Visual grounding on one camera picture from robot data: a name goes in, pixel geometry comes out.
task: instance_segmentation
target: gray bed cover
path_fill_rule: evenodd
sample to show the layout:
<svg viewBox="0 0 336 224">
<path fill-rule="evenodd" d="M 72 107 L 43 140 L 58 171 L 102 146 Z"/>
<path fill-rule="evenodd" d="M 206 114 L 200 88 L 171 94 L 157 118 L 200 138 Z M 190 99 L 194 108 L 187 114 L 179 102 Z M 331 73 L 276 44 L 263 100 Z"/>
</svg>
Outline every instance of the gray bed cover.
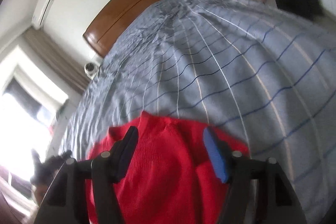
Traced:
<svg viewBox="0 0 336 224">
<path fill-rule="evenodd" d="M 336 198 L 335 38 L 247 0 L 160 0 L 118 38 L 71 118 L 61 150 L 85 159 L 108 127 L 194 119 L 275 157 L 309 223 Z"/>
</svg>

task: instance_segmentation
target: red knit fabric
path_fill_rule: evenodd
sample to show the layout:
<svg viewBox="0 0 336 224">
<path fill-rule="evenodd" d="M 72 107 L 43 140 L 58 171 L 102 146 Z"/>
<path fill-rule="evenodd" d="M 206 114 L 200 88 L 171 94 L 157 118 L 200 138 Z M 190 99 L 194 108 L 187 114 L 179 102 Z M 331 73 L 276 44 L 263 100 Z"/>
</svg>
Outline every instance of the red knit fabric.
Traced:
<svg viewBox="0 0 336 224">
<path fill-rule="evenodd" d="M 142 112 L 124 126 L 109 128 L 89 158 L 110 150 L 130 126 L 138 128 L 139 142 L 125 179 L 114 185 L 126 223 L 216 223 L 227 185 L 216 178 L 203 144 L 208 125 Z M 220 130 L 215 132 L 233 150 L 248 154 L 242 142 Z M 90 180 L 86 187 L 89 217 L 96 224 Z"/>
</svg>

